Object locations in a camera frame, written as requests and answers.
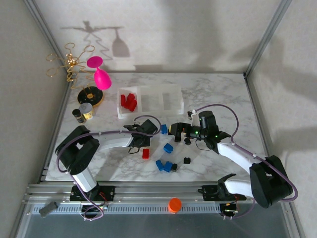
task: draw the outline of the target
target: pink wine glass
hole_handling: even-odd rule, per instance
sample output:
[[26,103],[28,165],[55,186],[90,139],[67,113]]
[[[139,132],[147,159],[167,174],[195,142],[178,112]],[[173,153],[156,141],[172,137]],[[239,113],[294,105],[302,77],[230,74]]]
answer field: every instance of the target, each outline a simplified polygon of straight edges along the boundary
[[87,60],[87,66],[89,68],[96,68],[94,79],[97,88],[100,90],[107,90],[111,87],[112,82],[106,71],[99,69],[99,66],[102,65],[103,62],[104,60],[100,56],[92,56]]

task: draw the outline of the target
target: blue block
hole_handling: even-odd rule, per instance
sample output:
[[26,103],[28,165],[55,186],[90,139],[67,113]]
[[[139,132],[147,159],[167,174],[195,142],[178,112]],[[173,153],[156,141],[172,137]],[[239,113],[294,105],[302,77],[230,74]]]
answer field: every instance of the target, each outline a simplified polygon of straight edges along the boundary
[[171,169],[172,169],[172,166],[173,166],[173,163],[171,163],[170,161],[167,161],[166,164],[165,164],[165,166],[164,166],[164,170],[165,170],[166,172],[170,172]]
[[162,128],[161,128],[160,131],[161,131],[162,134],[167,134],[168,133],[167,126],[165,124],[162,125]]
[[155,163],[160,171],[162,171],[164,169],[164,166],[163,166],[161,160],[156,160]]
[[174,148],[173,148],[173,146],[171,146],[170,144],[166,144],[165,146],[164,146],[164,150],[168,153],[168,154],[170,154],[170,153],[172,153],[172,151],[174,150]]

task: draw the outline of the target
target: ventilation grille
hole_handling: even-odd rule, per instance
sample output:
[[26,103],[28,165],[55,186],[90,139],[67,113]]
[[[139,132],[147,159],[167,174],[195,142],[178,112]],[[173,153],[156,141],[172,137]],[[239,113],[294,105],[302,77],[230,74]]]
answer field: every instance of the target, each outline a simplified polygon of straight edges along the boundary
[[[33,214],[39,214],[39,210],[44,205],[35,205]],[[61,204],[57,210],[52,214],[78,214],[81,211],[79,204]],[[166,204],[111,204],[105,210],[106,214],[168,214]],[[220,213],[220,206],[218,204],[183,204],[180,214],[199,214],[199,213]]]

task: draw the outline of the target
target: red block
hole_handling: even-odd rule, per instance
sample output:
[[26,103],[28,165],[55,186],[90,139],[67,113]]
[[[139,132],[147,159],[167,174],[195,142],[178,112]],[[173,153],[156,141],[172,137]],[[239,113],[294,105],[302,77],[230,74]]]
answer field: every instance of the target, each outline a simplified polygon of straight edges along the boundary
[[135,96],[134,96],[134,94],[132,94],[132,93],[129,93],[129,95],[128,95],[128,97],[127,97],[127,101],[130,101],[130,102],[132,102],[133,100],[135,99]]
[[150,156],[150,150],[149,149],[143,149],[142,158],[147,160]]
[[121,106],[125,106],[125,96],[123,94],[121,94]]
[[130,104],[133,102],[133,100],[135,99],[134,94],[129,93],[128,97],[127,97],[127,101],[125,102],[125,109],[129,109],[130,108]]
[[136,106],[137,106],[137,100],[134,99],[129,105],[129,110],[131,112],[133,112],[135,110]]

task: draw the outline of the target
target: small cylindrical can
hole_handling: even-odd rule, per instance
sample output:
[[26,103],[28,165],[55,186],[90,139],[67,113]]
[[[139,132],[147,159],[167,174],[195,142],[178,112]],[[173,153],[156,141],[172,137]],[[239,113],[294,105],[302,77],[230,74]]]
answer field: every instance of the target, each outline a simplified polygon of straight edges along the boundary
[[94,117],[94,108],[90,103],[83,103],[79,107],[80,112],[84,115],[86,120],[90,120]]
[[79,109],[74,109],[73,110],[73,115],[74,117],[77,119],[77,121],[79,123],[85,123],[86,119],[84,118],[84,116],[81,114]]

